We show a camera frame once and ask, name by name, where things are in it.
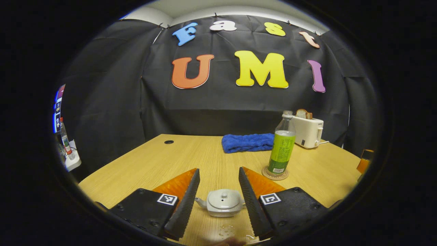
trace green label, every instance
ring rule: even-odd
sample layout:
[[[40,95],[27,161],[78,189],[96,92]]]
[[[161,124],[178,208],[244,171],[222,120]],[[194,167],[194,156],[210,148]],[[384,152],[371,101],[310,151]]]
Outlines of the green label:
[[[274,135],[272,154],[268,170],[273,173],[285,172],[288,161],[290,160],[296,136]]]

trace white wall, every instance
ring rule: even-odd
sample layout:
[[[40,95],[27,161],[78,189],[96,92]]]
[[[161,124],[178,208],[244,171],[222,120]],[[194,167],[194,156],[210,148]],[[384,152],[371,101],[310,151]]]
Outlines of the white wall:
[[[310,30],[311,32],[316,31],[318,34],[323,34],[329,30],[322,23],[319,23],[315,19],[300,12],[297,9],[295,9],[293,15],[288,15],[272,9],[266,9],[261,7],[249,7],[249,6],[211,7],[211,8],[197,10],[194,12],[189,12],[188,14],[184,14],[182,16],[172,18],[171,16],[167,15],[166,13],[160,10],[151,8],[150,5],[144,5],[140,8],[137,8],[130,14],[128,14],[124,19],[139,19],[139,20],[149,21],[157,25],[163,23],[162,26],[166,27],[167,25],[172,26],[198,18],[214,16],[214,13],[217,13],[217,15],[243,14],[243,15],[266,17],[283,22],[290,21],[290,23],[292,23],[293,25]]]

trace white toaster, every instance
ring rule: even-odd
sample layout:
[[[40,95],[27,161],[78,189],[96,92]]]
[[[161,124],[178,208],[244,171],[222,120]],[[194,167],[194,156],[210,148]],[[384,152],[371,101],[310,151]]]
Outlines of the white toaster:
[[[322,138],[323,120],[293,117],[292,122],[296,128],[296,144],[307,149],[316,148],[319,145]]]

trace blue letter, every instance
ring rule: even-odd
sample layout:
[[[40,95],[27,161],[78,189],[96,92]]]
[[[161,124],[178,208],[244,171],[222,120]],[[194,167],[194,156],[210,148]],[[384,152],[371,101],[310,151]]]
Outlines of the blue letter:
[[[179,39],[179,43],[177,45],[181,46],[185,44],[186,42],[194,39],[195,35],[190,35],[189,33],[195,33],[196,29],[194,26],[197,26],[196,22],[190,23],[183,28],[177,30],[173,33],[173,36],[176,35],[176,37]]]

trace water bottle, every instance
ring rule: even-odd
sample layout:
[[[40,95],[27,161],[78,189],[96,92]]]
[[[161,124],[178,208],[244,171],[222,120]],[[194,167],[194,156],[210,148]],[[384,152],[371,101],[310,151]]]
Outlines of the water bottle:
[[[65,148],[65,151],[67,152],[68,158],[70,160],[73,160],[74,159],[74,153],[71,150],[70,142],[68,141],[68,138],[67,138],[67,131],[65,130],[64,119],[61,117],[60,121],[61,121],[61,138],[62,138],[62,142],[64,143],[64,148]]]
[[[284,111],[282,121],[274,132],[273,148],[267,173],[273,177],[284,174],[295,145],[296,129],[292,122],[293,112]]]

